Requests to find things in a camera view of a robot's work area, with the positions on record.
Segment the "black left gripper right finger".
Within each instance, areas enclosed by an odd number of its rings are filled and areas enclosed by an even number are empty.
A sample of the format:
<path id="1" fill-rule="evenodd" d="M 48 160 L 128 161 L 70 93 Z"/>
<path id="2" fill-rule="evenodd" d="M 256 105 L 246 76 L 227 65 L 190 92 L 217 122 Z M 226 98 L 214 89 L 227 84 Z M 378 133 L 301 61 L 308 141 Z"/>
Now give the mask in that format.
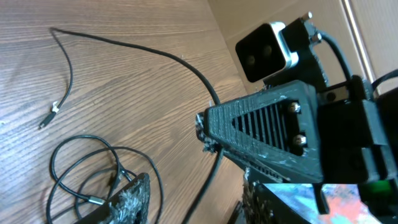
<path id="1" fill-rule="evenodd" d="M 310 184 L 265 184 L 252 169 L 243 175 L 243 195 L 228 224 L 318 223 L 319 212 Z"/>

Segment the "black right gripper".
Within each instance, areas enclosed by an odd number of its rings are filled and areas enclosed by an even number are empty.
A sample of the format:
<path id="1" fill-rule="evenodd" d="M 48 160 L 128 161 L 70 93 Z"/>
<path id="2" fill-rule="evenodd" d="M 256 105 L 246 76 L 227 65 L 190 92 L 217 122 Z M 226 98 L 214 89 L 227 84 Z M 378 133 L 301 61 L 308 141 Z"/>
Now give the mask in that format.
<path id="1" fill-rule="evenodd" d="M 382 223 L 397 223 L 397 89 L 378 97 L 393 70 L 369 83 L 354 75 L 336 40 L 317 30 L 336 55 L 345 82 L 328 88 L 318 112 L 327 184 L 356 184 L 361 201 Z"/>

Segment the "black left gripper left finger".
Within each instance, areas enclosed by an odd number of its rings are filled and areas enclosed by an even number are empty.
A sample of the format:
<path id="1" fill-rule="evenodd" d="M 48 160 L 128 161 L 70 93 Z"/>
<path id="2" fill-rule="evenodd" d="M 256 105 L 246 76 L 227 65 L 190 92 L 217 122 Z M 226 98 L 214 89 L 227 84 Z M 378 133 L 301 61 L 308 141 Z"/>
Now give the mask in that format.
<path id="1" fill-rule="evenodd" d="M 141 173 L 77 224 L 145 224 L 149 202 L 150 177 Z"/>

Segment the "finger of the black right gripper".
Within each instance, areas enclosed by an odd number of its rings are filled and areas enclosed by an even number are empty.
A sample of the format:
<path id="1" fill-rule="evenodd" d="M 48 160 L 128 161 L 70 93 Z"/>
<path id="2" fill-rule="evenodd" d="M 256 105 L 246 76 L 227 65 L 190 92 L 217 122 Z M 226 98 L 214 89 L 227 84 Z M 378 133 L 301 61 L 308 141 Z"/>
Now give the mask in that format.
<path id="1" fill-rule="evenodd" d="M 253 181 L 320 183 L 317 109 L 316 89 L 296 80 L 198 113 L 197 136 Z"/>

